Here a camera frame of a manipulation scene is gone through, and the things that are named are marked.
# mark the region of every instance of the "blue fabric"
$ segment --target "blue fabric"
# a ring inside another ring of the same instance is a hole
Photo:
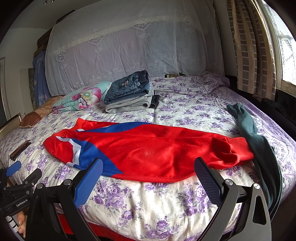
[[[35,68],[34,92],[37,107],[44,104],[50,97],[45,77],[45,50],[41,51],[33,60]]]
[[[105,104],[111,104],[137,96],[149,94],[149,78],[146,70],[137,71],[127,77],[112,83],[104,99]]]
[[[125,123],[118,123],[116,125],[111,125],[108,127],[103,127],[103,128],[98,128],[98,129],[92,129],[88,130],[87,132],[98,132],[98,133],[117,133],[117,132],[122,132],[122,131],[128,131],[133,128],[136,128],[140,125],[146,125],[146,124],[152,124],[148,122],[125,122]]]
[[[75,138],[71,139],[72,141],[81,146],[81,151],[79,155],[79,166],[74,164],[74,167],[79,168],[81,170],[87,169],[88,165],[90,164],[88,160],[94,160],[97,157],[103,161],[103,176],[111,177],[114,174],[123,174],[123,172],[119,170],[115,166],[115,164],[94,144],[88,141],[80,141]]]

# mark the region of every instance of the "finger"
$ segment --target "finger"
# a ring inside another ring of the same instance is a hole
[[[25,231],[25,229],[24,229],[23,226],[19,226],[18,229],[17,229],[17,231],[18,231],[20,234],[22,234],[22,233]]]
[[[23,211],[22,212],[19,212],[17,214],[17,222],[19,223],[19,225],[22,225],[23,222],[24,222],[24,220],[25,220],[25,214],[24,214],[24,212]]]

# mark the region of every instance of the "blue stripe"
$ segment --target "blue stripe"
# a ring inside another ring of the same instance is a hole
[[[97,157],[103,161],[103,176],[111,177],[114,174],[123,174],[115,164],[94,144],[88,141],[80,141],[74,138],[71,138],[72,141],[81,146],[81,151],[79,155],[79,166],[74,164],[74,167],[77,167],[81,170],[86,169],[92,161]]]
[[[131,129],[136,128],[138,126],[146,125],[146,124],[152,124],[152,123],[140,122],[140,121],[118,123],[118,124],[111,125],[111,126],[108,126],[108,127],[101,127],[101,128],[98,128],[98,129],[88,130],[87,132],[118,133],[118,132],[122,132],[122,131],[128,131],[128,130],[131,130]]]

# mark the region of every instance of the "blue gripper pad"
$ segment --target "blue gripper pad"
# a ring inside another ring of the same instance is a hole
[[[6,176],[11,177],[14,173],[16,173],[20,168],[22,167],[22,164],[20,161],[16,161],[13,163],[9,168],[6,169]]]
[[[211,170],[201,157],[195,159],[194,171],[211,203],[216,204],[218,207],[221,206],[222,190],[214,179]]]
[[[74,203],[77,208],[86,203],[102,172],[103,162],[97,159],[75,189]]]

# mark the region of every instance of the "black folded cloth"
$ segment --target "black folded cloth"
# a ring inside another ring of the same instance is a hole
[[[160,95],[153,95],[149,108],[155,109],[158,106]]]

